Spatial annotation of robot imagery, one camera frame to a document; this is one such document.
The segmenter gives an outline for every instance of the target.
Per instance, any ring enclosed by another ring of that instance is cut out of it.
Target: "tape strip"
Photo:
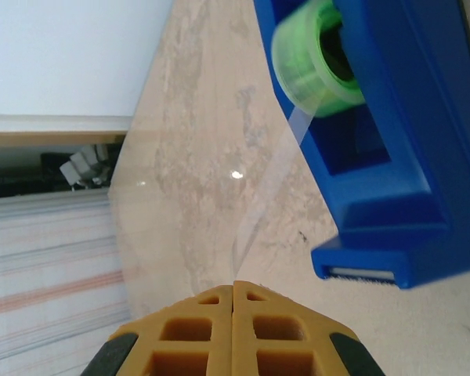
[[[268,167],[263,173],[261,182],[256,188],[255,195],[245,216],[240,221],[232,247],[233,275],[235,277],[258,235],[259,224],[269,203],[275,199],[282,187],[282,182],[291,170],[292,163],[300,151],[299,145],[301,145],[312,119],[313,116],[306,114],[297,107],[293,109],[289,117],[289,128],[282,132],[275,153],[273,153]]]

